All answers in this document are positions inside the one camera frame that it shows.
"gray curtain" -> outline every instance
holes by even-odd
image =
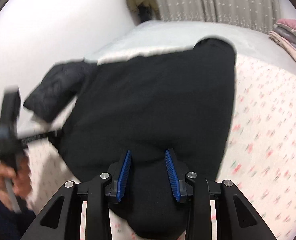
[[[269,33],[280,18],[278,0],[156,1],[164,21],[219,22]]]

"metal screw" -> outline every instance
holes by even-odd
[[[193,172],[193,171],[189,171],[187,173],[187,176],[191,179],[194,179],[195,177],[197,177],[197,173]]]
[[[65,183],[65,187],[72,187],[73,186],[73,181],[69,180]]]
[[[229,179],[226,179],[226,180],[224,181],[224,184],[225,184],[227,187],[231,187],[231,186],[233,185],[233,182],[232,182],[231,180],[229,180]]]
[[[104,172],[104,173],[100,174],[100,177],[101,177],[102,179],[107,179],[107,178],[109,178],[109,173]]]

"white wall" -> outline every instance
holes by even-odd
[[[280,17],[287,19],[296,19],[296,8],[289,0],[279,0]]]
[[[55,62],[83,58],[134,26],[126,0],[10,0],[0,13],[0,107],[5,87],[18,85],[23,101]],[[18,126],[30,116],[22,110]]]

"bed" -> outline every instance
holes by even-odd
[[[192,48],[205,37],[228,40],[237,51],[235,109],[217,181],[231,179],[250,200],[278,239],[296,235],[296,63],[268,36],[219,23],[159,22],[139,25],[124,37],[86,55],[104,64],[137,55]],[[57,125],[69,115],[66,109]],[[29,148],[33,192],[38,213],[67,180],[79,182],[47,141]],[[85,205],[80,239],[85,239]],[[112,237],[139,239],[127,222],[110,212]],[[216,214],[212,203],[213,239]]]

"human hand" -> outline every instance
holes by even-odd
[[[11,200],[6,189],[5,178],[12,179],[13,191],[16,196],[26,198],[32,190],[31,180],[29,177],[30,168],[28,166],[29,159],[24,156],[20,162],[20,168],[15,173],[13,168],[0,163],[0,201],[9,209],[12,210]]]

